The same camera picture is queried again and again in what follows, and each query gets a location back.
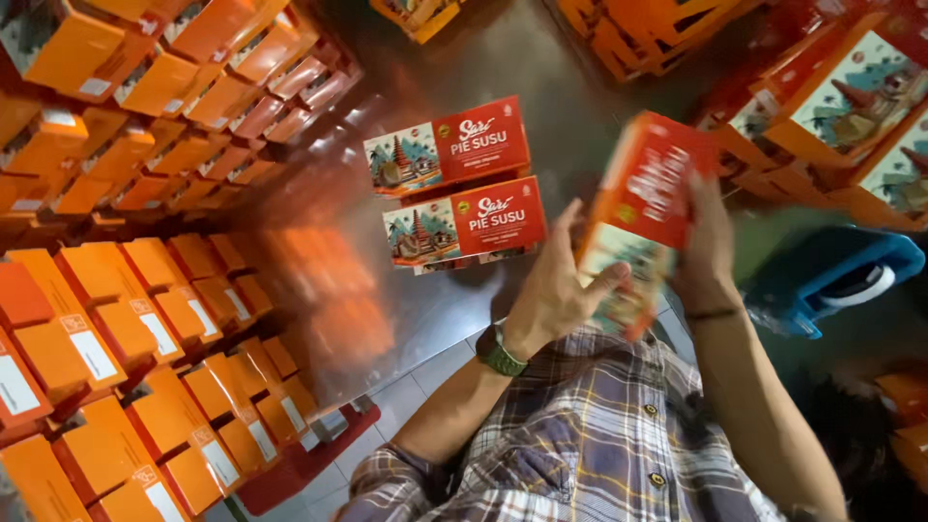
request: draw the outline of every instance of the shirt button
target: shirt button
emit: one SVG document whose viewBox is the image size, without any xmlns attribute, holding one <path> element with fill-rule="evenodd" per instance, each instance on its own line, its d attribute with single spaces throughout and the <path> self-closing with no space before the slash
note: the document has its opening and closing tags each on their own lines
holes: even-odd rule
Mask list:
<svg viewBox="0 0 928 522">
<path fill-rule="evenodd" d="M 650 475 L 648 476 L 648 478 L 650 478 L 650 479 L 651 479 L 651 483 L 652 483 L 654 486 L 657 486 L 658 488 L 660 488 L 661 486 L 663 486 L 664 484 L 667 483 L 667 481 L 664 480 L 664 478 L 663 478 L 662 476 L 660 476 L 660 475 L 658 475 L 658 474 L 656 474 L 656 473 L 650 474 Z"/>
</svg>

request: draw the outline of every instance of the stainless steel table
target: stainless steel table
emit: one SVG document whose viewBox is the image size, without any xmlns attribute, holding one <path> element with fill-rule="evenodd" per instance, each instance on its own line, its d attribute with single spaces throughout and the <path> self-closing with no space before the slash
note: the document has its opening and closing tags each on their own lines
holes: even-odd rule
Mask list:
<svg viewBox="0 0 928 522">
<path fill-rule="evenodd" d="M 595 192 L 622 122 L 644 109 L 686 121 L 739 61 L 731 49 L 745 48 L 749 23 L 664 78 L 616 85 L 540 0 L 470 0 L 425 46 L 363 0 L 318 9 L 366 76 L 303 136 L 291 156 L 299 172 L 241 216 L 237 238 L 293 312 L 284 341 L 326 409 L 505 316 L 534 260 L 420 277 L 393 269 L 380 213 L 398 205 L 373 197 L 364 139 L 517 94 L 551 219 Z"/>
</svg>

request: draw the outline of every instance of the hand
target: hand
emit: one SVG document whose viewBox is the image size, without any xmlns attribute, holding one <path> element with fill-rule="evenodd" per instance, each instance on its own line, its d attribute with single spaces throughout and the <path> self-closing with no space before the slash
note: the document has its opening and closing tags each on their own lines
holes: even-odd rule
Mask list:
<svg viewBox="0 0 928 522">
<path fill-rule="evenodd" d="M 733 233 L 718 180 L 707 181 L 693 176 L 690 202 L 694 225 L 690 229 L 689 245 L 680 253 L 671 287 L 688 314 L 741 307 L 741 298 L 731 278 Z"/>
<path fill-rule="evenodd" d="M 515 358 L 528 360 L 593 315 L 614 288 L 630 284 L 631 267 L 607 267 L 586 288 L 577 280 L 571 251 L 571 226 L 579 220 L 583 202 L 573 200 L 551 230 L 548 243 L 522 287 L 503 325 L 503 342 Z"/>
</svg>

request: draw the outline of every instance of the tile floor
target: tile floor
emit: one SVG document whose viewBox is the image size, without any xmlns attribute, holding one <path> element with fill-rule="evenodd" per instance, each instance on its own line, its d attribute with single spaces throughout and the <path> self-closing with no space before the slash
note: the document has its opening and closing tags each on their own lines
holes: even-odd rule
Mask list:
<svg viewBox="0 0 928 522">
<path fill-rule="evenodd" d="M 658 306 L 659 327 L 655 333 L 685 360 L 695 361 L 693 344 L 686 326 L 671 302 L 662 296 Z M 327 522 L 329 517 L 348 501 L 348 483 L 357 465 L 384 441 L 390 440 L 400 427 L 425 402 L 438 386 L 474 356 L 474 344 L 481 332 L 451 346 L 427 360 L 397 381 L 370 396 L 380 407 L 380 420 L 348 447 L 335 463 L 326 468 L 300 494 L 262 516 L 251 516 L 244 507 L 242 513 L 250 521 Z M 228 508 L 222 503 L 206 514 L 207 522 L 233 522 Z"/>
</svg>

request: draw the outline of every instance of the green watch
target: green watch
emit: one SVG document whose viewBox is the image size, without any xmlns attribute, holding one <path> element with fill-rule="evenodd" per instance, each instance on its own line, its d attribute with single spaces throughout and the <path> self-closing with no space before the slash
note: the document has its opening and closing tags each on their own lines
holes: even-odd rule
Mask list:
<svg viewBox="0 0 928 522">
<path fill-rule="evenodd" d="M 477 340 L 477 356 L 480 361 L 508 377 L 517 377 L 528 363 L 518 360 L 503 347 L 502 323 L 490 325 Z"/>
</svg>

